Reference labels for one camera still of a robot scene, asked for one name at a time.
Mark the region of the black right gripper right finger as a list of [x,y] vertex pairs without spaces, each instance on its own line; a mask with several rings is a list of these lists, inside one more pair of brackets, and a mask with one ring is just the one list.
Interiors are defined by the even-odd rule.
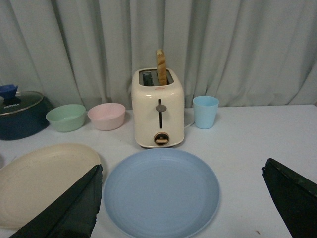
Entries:
[[269,158],[262,176],[288,231],[294,238],[317,236],[317,184]]

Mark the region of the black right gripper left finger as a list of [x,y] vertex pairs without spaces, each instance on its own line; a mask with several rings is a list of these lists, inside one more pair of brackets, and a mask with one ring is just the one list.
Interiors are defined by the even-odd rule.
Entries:
[[89,238],[102,197],[102,166],[95,165],[12,238]]

